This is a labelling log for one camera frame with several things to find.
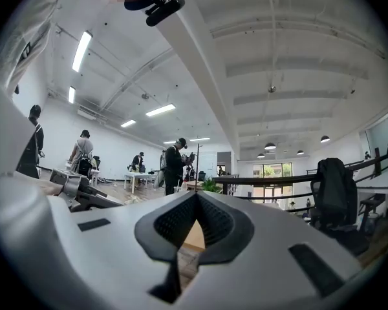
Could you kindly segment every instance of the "black slot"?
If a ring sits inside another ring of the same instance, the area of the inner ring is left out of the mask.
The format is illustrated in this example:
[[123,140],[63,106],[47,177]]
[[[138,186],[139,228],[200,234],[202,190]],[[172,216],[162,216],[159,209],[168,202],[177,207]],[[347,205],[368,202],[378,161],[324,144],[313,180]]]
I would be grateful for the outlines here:
[[78,224],[78,227],[82,232],[85,232],[85,231],[89,231],[92,229],[97,229],[98,227],[108,225],[110,223],[111,222],[109,220],[102,218],[100,220],[92,220],[90,222],[80,223],[80,224]]
[[289,251],[322,297],[343,286],[343,280],[308,245],[294,245]]

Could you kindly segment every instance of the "pendant light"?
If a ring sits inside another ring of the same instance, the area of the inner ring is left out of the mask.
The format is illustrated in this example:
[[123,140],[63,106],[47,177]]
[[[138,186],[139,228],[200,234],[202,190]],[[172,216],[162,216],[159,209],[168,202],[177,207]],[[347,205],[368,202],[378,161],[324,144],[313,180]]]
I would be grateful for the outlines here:
[[276,145],[272,142],[268,142],[266,146],[264,146],[264,149],[266,150],[275,149],[275,148],[276,148]]
[[330,140],[330,138],[329,138],[328,136],[323,136],[323,137],[321,138],[321,142],[322,142],[322,143],[327,142],[327,141],[329,141],[329,140]]

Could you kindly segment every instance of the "ceiling beam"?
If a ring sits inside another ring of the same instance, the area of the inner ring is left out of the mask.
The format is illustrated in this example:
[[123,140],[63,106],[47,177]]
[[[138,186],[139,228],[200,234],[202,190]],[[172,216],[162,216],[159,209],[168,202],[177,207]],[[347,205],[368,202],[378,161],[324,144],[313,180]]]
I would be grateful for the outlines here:
[[[235,106],[253,102],[264,102],[268,99],[268,93],[239,96],[233,100]],[[343,90],[288,90],[270,94],[270,101],[282,99],[347,99]]]
[[290,133],[306,133],[306,132],[315,132],[320,131],[320,126],[315,127],[299,127],[295,129],[281,129],[281,130],[264,130],[264,131],[248,131],[248,132],[239,132],[240,138],[246,137],[256,137],[258,134],[260,137],[265,136],[280,136],[282,134],[290,134]]
[[226,84],[224,61],[195,0],[185,1],[178,13],[163,20],[156,28],[186,66],[201,91],[199,95],[205,97],[234,153],[239,155],[233,102],[222,95]]
[[172,48],[169,48],[166,51],[159,53],[159,55],[155,56],[153,59],[142,65],[136,72],[130,75],[127,78],[127,81],[122,84],[120,88],[105,102],[101,110],[108,110],[115,103],[115,101],[122,94],[127,92],[127,90],[131,88],[132,85],[134,85],[138,80],[140,80],[146,74],[158,68],[161,64],[170,60],[174,56],[176,56],[174,50]]
[[288,121],[293,119],[320,119],[332,118],[332,112],[298,112],[295,114],[260,115],[255,117],[239,118],[237,125],[247,125],[270,121]]
[[[229,25],[220,26],[211,30],[214,39],[220,39],[227,36],[236,36],[245,32],[272,31],[271,19],[247,19],[242,22],[236,22]],[[377,47],[376,44],[357,36],[356,34],[343,29],[337,28],[320,21],[307,21],[304,19],[289,20],[285,17],[276,17],[276,31],[305,31],[312,34],[327,36],[364,48],[381,59],[385,59],[385,52]]]
[[[369,78],[367,70],[350,65],[343,65],[342,63],[337,63],[335,61],[327,61],[326,59],[320,62],[319,58],[313,57],[279,57],[275,64],[275,71],[276,70],[316,70],[335,72],[337,74],[345,74],[366,80]],[[227,66],[228,77],[266,71],[272,71],[271,58]]]

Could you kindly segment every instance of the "person wearing black clothing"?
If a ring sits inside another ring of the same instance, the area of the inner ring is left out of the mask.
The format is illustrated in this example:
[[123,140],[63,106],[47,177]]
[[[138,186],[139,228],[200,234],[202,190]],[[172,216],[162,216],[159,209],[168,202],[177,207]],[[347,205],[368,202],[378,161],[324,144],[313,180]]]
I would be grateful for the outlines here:
[[140,152],[139,155],[136,155],[134,157],[134,159],[132,160],[132,169],[133,170],[136,170],[136,165],[139,167],[142,165],[142,162],[144,162],[143,157],[144,157],[144,152]]
[[174,194],[174,187],[182,184],[182,168],[186,165],[180,154],[182,148],[187,148],[187,142],[184,138],[178,139],[166,151],[166,195]]
[[36,165],[39,164],[39,153],[43,148],[43,139],[45,135],[43,129],[38,123],[40,117],[41,108],[39,105],[34,105],[30,109],[28,120],[36,127],[31,139],[29,140],[25,151],[21,155],[19,165],[16,171],[25,174],[26,176],[39,179],[38,170]]

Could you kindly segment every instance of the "white table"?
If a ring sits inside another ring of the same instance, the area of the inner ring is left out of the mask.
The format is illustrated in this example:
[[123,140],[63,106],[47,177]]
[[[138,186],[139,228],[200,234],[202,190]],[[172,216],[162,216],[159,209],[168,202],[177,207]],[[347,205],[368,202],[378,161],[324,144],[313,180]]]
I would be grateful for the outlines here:
[[98,176],[99,176],[99,170],[92,169],[91,170],[91,183],[92,186],[96,186],[98,184]]
[[132,194],[134,194],[135,179],[145,179],[145,188],[148,188],[148,178],[151,177],[151,175],[147,172],[125,172],[124,189],[126,189],[127,186],[127,177],[132,179]]
[[388,209],[388,172],[381,174],[376,178],[370,180],[363,180],[356,184],[358,192],[361,193],[376,193],[385,194],[385,211],[383,216],[387,215]]

